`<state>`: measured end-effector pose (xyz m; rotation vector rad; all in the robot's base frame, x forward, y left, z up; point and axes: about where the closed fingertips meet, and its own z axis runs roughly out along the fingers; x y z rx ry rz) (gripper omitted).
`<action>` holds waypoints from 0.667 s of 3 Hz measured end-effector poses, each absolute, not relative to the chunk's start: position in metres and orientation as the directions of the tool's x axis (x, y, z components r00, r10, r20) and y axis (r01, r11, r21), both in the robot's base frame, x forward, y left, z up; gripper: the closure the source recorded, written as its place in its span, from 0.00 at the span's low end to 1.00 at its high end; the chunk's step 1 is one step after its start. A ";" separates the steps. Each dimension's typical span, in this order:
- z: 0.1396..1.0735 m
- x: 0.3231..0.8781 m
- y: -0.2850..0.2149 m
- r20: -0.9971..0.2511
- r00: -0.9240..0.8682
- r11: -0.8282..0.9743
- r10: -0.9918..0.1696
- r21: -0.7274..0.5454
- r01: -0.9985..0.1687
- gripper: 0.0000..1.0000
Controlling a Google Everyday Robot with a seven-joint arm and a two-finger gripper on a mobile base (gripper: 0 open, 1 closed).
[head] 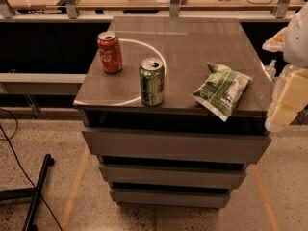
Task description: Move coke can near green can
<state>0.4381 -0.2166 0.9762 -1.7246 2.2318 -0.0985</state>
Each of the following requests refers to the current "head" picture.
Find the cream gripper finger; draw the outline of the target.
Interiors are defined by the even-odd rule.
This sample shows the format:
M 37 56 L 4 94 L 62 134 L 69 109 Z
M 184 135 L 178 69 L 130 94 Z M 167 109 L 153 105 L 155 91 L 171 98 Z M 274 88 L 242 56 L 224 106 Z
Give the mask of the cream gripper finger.
M 265 126 L 270 132 L 288 127 L 308 105 L 308 69 L 285 68 L 274 84 Z
M 281 29 L 273 37 L 269 38 L 262 45 L 262 49 L 269 52 L 282 52 L 287 28 Z

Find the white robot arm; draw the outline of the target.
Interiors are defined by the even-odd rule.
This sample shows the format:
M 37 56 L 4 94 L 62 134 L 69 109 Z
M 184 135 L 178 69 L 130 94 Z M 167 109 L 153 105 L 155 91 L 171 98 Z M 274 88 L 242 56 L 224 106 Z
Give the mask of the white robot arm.
M 308 2 L 262 48 L 282 52 L 288 63 L 275 81 L 265 122 L 267 130 L 275 133 L 289 126 L 308 105 Z

